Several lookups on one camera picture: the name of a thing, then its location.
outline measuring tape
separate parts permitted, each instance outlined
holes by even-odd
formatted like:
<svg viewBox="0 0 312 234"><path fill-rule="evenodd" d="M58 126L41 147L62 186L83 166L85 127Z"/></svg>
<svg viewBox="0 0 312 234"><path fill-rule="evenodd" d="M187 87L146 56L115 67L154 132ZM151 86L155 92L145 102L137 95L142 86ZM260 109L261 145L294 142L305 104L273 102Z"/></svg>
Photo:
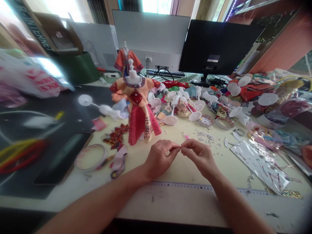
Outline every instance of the measuring tape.
<svg viewBox="0 0 312 234"><path fill-rule="evenodd" d="M153 181L148 183L148 185L153 186L166 186L166 187L179 187L179 188L190 188L190 189L203 189L203 190L211 190L213 191L213 187L211 185L197 185L197 184L188 184L188 183L178 183L178 182L166 182L166 181ZM237 188L240 193L246 194L248 189L246 188ZM264 190L251 189L249 194L258 194L258 195L266 195L266 196L274 196L273 194L268 193Z"/></svg>

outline power outlet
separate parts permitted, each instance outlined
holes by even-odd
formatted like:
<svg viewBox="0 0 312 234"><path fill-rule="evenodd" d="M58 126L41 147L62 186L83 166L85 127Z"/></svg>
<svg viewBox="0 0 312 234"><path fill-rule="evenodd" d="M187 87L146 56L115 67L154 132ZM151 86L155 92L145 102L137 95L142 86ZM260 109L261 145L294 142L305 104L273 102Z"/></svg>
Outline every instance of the power outlet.
<svg viewBox="0 0 312 234"><path fill-rule="evenodd" d="M150 59L149 61L152 62L152 57L145 57L145 61L146 61L147 59Z"/></svg>

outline black phone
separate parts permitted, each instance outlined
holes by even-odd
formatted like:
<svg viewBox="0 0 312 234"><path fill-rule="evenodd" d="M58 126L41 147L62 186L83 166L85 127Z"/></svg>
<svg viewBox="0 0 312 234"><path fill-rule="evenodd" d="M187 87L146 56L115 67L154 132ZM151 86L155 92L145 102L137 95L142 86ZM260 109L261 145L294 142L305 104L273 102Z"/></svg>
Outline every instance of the black phone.
<svg viewBox="0 0 312 234"><path fill-rule="evenodd" d="M77 132L72 134L51 162L40 172L34 183L36 185L57 185L62 182L73 168L79 152L87 146L92 133Z"/></svg>

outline keyboard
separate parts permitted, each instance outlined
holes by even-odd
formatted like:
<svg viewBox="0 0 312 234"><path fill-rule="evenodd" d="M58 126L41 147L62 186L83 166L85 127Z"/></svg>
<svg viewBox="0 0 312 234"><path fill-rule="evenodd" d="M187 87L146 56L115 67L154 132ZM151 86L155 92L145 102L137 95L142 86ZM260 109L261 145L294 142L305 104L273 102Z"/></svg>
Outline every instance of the keyboard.
<svg viewBox="0 0 312 234"><path fill-rule="evenodd" d="M148 69L147 70L147 72L150 74L150 75L155 75L156 73L157 73L157 71L158 71L158 69L154 69L154 70L152 70L152 69ZM173 77L175 77L175 78L183 78L183 77L185 77L185 74L183 73L183 72L180 72L180 71L171 71L170 72L171 74L172 74L172 76ZM166 70L160 70L159 72L158 72L158 74L160 74L161 76L169 76L169 77L171 77L170 76L170 74L169 74L169 72L168 71L166 71Z"/></svg>

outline orange doll dress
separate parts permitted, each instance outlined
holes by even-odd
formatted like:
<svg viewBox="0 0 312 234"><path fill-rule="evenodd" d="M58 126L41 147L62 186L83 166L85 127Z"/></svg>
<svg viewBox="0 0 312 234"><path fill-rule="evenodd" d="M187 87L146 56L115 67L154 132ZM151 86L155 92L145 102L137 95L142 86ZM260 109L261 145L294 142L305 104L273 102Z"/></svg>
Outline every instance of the orange doll dress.
<svg viewBox="0 0 312 234"><path fill-rule="evenodd" d="M130 83L129 76L118 79L110 87L113 93L121 90L123 95L127 95L130 102L128 141L130 145L135 145L142 133L144 133L144 141L146 143L150 142L153 131L155 136L162 133L147 101L149 91L154 87L159 88L160 82L151 78L141 77L140 83L134 85Z"/></svg>
<svg viewBox="0 0 312 234"><path fill-rule="evenodd" d="M129 59L133 60L133 70L135 70L137 73L144 68L142 63L136 57L132 50L129 50L128 56L126 57L126 55L124 54L124 50L120 49L114 67L117 70L121 71L121 77L129 76Z"/></svg>

